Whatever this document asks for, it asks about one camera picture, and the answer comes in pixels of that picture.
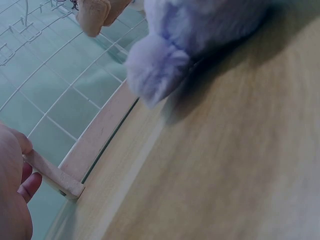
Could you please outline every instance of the plush toy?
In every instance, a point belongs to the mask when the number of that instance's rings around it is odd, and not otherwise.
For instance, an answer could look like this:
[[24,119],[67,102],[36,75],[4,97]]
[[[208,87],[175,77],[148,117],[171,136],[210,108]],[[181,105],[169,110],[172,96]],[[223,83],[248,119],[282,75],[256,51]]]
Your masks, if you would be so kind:
[[132,0],[77,0],[76,20],[89,37],[96,37],[103,26],[110,26]]
[[271,0],[145,0],[149,34],[130,50],[127,82],[149,106],[166,98],[204,54],[252,33]]

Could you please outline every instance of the wooden board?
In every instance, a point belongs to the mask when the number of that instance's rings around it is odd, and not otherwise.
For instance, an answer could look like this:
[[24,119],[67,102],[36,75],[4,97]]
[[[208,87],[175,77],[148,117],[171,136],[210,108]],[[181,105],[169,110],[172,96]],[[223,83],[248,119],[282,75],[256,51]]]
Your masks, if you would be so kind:
[[75,180],[83,181],[136,100],[137,97],[131,93],[127,83],[122,83],[78,139],[59,168]]
[[177,105],[139,102],[47,239],[319,239],[319,43],[296,0]]

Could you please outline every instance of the wooden surface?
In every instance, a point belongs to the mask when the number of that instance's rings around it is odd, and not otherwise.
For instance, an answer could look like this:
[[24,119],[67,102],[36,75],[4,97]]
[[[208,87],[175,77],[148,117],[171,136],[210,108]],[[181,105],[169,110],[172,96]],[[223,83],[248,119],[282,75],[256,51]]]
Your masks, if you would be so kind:
[[181,93],[138,102],[47,239],[319,239],[319,14],[296,0]]
[[79,198],[85,189],[85,186],[81,182],[57,168],[34,150],[24,155],[23,160],[30,164],[53,188],[68,199]]
[[126,82],[121,84],[79,137],[59,168],[82,182],[136,101],[137,97],[131,93]]

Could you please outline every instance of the fluffy purple fur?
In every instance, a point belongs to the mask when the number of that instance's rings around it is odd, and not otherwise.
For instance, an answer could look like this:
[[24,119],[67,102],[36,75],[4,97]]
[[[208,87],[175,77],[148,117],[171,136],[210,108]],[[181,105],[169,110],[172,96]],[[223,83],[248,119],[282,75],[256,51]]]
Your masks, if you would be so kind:
[[153,107],[203,54],[252,33],[271,0],[145,0],[149,34],[131,49],[127,82]]

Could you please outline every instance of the plush toy paw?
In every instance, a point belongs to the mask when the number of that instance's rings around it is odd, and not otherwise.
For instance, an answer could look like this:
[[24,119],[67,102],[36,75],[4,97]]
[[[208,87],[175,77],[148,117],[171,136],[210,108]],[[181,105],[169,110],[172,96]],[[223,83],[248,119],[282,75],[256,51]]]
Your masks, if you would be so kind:
[[185,78],[191,59],[164,38],[149,34],[130,50],[127,83],[152,108],[173,92]]

